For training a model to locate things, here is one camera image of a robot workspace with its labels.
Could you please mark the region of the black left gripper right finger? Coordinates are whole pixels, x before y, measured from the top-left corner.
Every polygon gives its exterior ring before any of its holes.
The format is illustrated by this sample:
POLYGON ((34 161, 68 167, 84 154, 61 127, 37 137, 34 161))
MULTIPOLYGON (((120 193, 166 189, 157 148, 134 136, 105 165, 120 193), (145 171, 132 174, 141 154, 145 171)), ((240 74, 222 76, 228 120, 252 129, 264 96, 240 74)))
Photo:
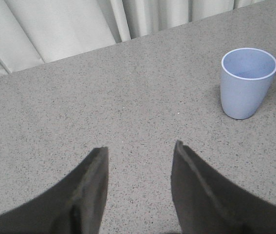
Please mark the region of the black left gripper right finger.
POLYGON ((276 206, 237 186, 177 141, 172 200, 184 234, 276 234, 276 206))

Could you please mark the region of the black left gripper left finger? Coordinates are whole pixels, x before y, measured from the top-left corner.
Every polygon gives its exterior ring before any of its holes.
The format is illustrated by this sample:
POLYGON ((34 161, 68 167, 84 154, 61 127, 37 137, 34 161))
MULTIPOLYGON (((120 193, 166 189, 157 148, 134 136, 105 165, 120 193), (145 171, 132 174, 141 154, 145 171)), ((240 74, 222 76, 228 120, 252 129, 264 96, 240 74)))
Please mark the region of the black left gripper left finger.
POLYGON ((0 234, 97 234, 108 181, 108 148, 95 148, 56 185, 1 214, 0 234))

